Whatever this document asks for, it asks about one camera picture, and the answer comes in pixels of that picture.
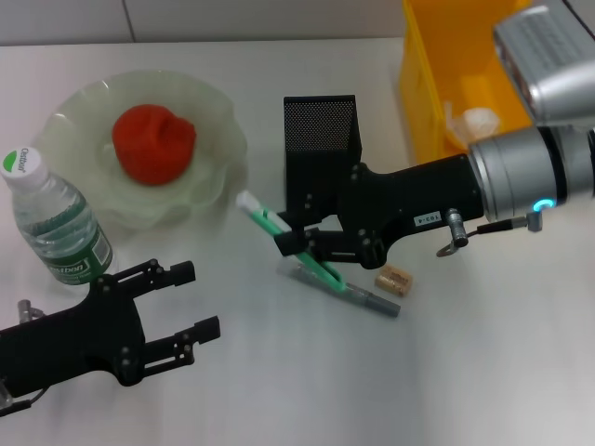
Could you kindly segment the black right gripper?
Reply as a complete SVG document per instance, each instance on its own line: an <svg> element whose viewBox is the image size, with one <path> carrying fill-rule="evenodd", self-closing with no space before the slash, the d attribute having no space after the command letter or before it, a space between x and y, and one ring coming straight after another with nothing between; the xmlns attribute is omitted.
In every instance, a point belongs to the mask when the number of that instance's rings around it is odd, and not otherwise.
<svg viewBox="0 0 595 446"><path fill-rule="evenodd" d="M458 155L378 174L362 164L339 190L288 189L279 217L292 229L274 236L283 256L310 254L319 263L378 269L404 237L447 225L454 209L465 221L484 216L469 157ZM343 231L297 230L336 216Z"/></svg>

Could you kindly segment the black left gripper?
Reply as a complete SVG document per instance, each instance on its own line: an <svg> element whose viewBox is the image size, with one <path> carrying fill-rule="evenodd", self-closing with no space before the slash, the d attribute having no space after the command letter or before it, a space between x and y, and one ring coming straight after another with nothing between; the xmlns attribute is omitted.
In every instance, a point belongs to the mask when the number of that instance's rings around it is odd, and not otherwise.
<svg viewBox="0 0 595 446"><path fill-rule="evenodd" d="M96 371L125 387L194 364L193 346L220 338L218 316L145 345L134 298L196 280L185 261L170 269L156 259L105 276L74 307L1 331L1 381L13 396Z"/></svg>

